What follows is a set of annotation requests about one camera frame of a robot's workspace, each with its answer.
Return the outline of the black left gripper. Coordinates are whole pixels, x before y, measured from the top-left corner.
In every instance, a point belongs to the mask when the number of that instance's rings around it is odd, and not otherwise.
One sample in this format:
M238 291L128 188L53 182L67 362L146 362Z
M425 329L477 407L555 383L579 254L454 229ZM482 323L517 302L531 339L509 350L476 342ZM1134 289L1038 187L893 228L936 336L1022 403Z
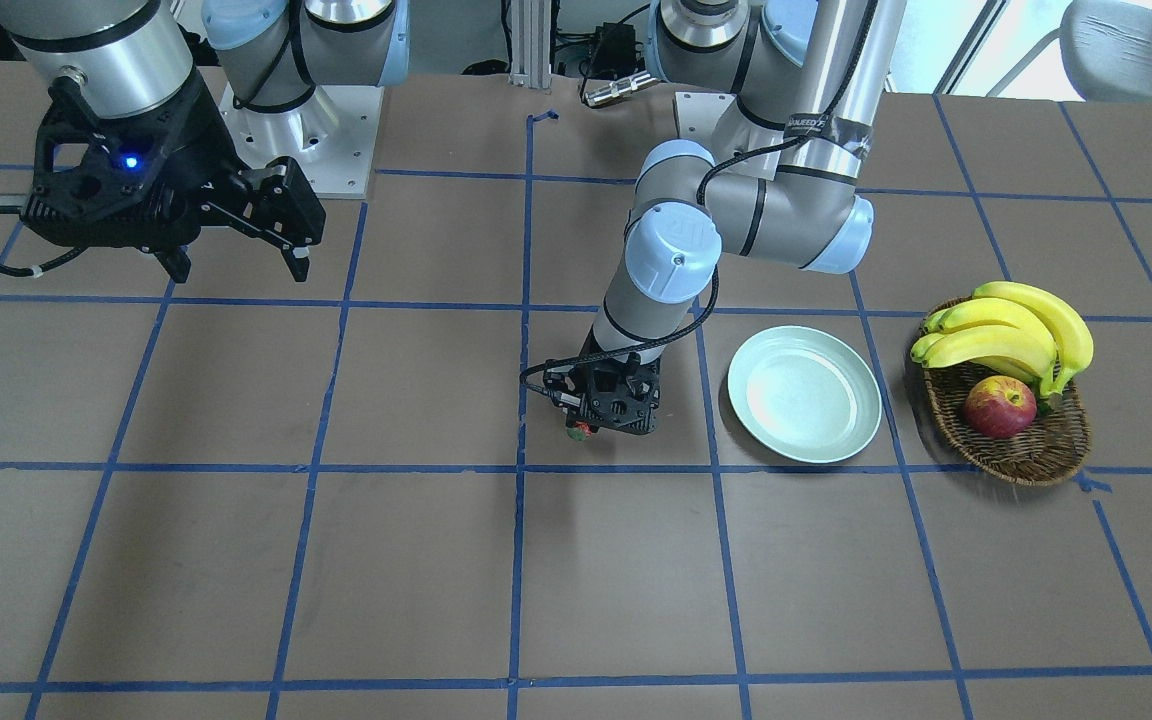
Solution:
M543 382L567 420L653 420L660 359L634 353L577 365L552 363Z

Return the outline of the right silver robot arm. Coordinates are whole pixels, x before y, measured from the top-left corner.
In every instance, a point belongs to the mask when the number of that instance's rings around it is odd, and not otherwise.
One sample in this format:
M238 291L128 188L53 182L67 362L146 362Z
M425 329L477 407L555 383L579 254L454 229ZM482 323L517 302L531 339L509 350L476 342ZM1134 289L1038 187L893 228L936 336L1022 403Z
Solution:
M404 82L410 5L206 1L200 18L225 104L165 1L0 1L0 26L51 100L31 188L0 195L0 274L132 249L183 283L200 229L227 225L306 281L326 219L311 172L355 160L328 88Z

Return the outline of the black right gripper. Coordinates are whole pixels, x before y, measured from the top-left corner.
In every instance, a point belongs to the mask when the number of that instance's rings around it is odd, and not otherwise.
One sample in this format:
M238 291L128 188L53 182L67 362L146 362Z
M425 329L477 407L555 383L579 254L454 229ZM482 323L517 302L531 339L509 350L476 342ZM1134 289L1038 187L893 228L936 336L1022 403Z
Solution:
M136 150L147 194L136 206L136 247L154 255L173 283L188 281L185 245L212 225L270 243L293 281L306 282L326 220L314 187L294 158L262 168L238 159L200 71L189 71L159 108L137 115Z

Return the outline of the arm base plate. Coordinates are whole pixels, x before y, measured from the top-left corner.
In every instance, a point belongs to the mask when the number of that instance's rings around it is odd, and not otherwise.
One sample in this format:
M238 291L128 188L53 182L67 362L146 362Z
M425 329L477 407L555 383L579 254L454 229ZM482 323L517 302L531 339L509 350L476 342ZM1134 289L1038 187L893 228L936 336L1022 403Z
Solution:
M741 158L753 147L749 123L738 106L738 94L679 91L675 94L677 136L699 143L714 167Z
M283 113L233 108L225 88L219 108L238 158L265 167L288 156L320 199L365 200L387 91L370 86L320 86L306 104Z

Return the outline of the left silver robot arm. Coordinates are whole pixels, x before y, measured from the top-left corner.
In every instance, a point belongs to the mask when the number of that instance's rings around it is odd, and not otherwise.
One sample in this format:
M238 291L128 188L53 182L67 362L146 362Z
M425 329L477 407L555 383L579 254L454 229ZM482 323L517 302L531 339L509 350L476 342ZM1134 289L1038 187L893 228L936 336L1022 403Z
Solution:
M532 386L573 433L654 429L664 346L699 327L722 253L846 274L874 211L856 192L902 1L654 1L645 63L730 96L708 141L649 152L620 264L579 356Z

